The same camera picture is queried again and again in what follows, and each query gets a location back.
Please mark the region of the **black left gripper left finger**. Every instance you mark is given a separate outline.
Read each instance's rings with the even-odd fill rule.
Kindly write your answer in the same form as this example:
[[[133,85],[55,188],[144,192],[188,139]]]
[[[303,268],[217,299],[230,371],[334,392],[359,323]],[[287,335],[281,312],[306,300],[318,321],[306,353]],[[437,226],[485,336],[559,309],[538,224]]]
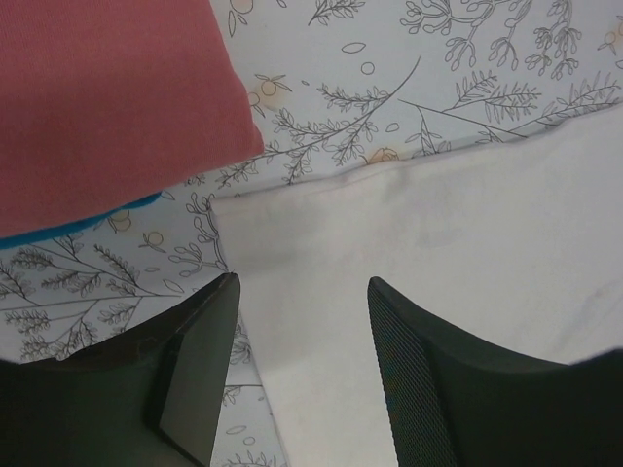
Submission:
[[[1,365],[5,466],[206,466],[238,321],[225,273],[64,360]]]

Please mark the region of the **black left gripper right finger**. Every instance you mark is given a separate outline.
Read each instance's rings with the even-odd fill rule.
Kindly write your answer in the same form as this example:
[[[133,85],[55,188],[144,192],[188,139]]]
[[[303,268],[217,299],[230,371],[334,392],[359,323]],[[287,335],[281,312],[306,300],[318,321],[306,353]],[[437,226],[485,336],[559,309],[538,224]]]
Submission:
[[[367,301],[402,466],[618,466],[622,352],[570,365],[484,341],[380,278]]]

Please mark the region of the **white t shirt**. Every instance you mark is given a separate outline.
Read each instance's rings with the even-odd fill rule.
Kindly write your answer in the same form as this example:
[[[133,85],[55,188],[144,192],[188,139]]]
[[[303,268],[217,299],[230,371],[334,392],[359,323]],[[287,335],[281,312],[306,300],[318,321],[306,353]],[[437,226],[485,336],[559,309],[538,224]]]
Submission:
[[[212,204],[292,466],[393,466],[366,289],[570,363],[622,342],[622,109]]]

